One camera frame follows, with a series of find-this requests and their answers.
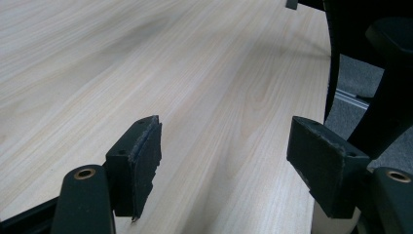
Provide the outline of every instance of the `black armrest pad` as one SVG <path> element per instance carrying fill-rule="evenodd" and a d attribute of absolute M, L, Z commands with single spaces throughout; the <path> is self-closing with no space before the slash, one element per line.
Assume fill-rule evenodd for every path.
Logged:
<path fill-rule="evenodd" d="M 413 65 L 413 19 L 384 18 L 365 33 L 373 47 L 390 63 Z"/>

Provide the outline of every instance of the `black plastic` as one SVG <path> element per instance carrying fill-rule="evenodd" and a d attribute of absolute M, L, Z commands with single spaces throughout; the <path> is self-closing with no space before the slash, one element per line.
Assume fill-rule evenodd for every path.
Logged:
<path fill-rule="evenodd" d="M 365 35 L 387 62 L 413 66 L 413 18 L 379 19 Z"/>
<path fill-rule="evenodd" d="M 413 233 L 413 175 L 379 168 L 373 173 L 371 191 L 386 233 Z"/>
<path fill-rule="evenodd" d="M 158 116 L 141 119 L 106 154 L 105 168 L 115 184 L 111 195 L 116 216 L 140 218 L 162 159 L 161 130 Z"/>
<path fill-rule="evenodd" d="M 329 217 L 351 218 L 356 181 L 364 177 L 370 159 L 324 125 L 294 116 L 287 160 L 310 188 Z"/>
<path fill-rule="evenodd" d="M 83 166 L 64 177 L 51 233 L 115 233 L 109 187 L 103 167 Z"/>
<path fill-rule="evenodd" d="M 1 223 L 0 233 L 16 234 L 16 233 L 31 233 L 31 234 L 47 234 L 50 233 L 57 198 L 40 204 L 21 214 L 13 216 Z"/>

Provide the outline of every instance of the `floor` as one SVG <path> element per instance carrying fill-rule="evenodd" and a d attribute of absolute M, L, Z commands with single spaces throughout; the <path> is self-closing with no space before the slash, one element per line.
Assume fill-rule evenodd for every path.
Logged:
<path fill-rule="evenodd" d="M 337 88 L 354 95 L 373 97 L 383 71 L 382 68 L 341 56 Z M 348 138 L 364 111 L 362 108 L 336 98 L 325 126 L 340 137 Z M 370 167 L 391 167 L 413 174 L 412 153 L 413 128 L 410 128 L 378 160 L 373 161 Z"/>
<path fill-rule="evenodd" d="M 379 86 L 383 69 L 352 58 L 341 56 L 338 90 L 363 97 L 373 97 Z M 365 110 L 336 98 L 325 122 L 330 130 L 347 139 L 361 119 Z M 413 174 L 413 128 L 400 136 L 369 167 L 391 167 Z M 359 211 L 353 219 L 330 219 L 315 204 L 313 234 L 349 234 L 357 222 Z"/>

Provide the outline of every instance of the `wooden desk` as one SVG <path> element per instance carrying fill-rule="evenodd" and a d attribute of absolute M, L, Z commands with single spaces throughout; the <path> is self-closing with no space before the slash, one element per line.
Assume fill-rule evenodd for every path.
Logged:
<path fill-rule="evenodd" d="M 58 195 L 137 119 L 163 160 L 118 233 L 309 233 L 285 160 L 292 115 L 321 121 L 322 12 L 282 0 L 1 1 L 0 216 Z"/>

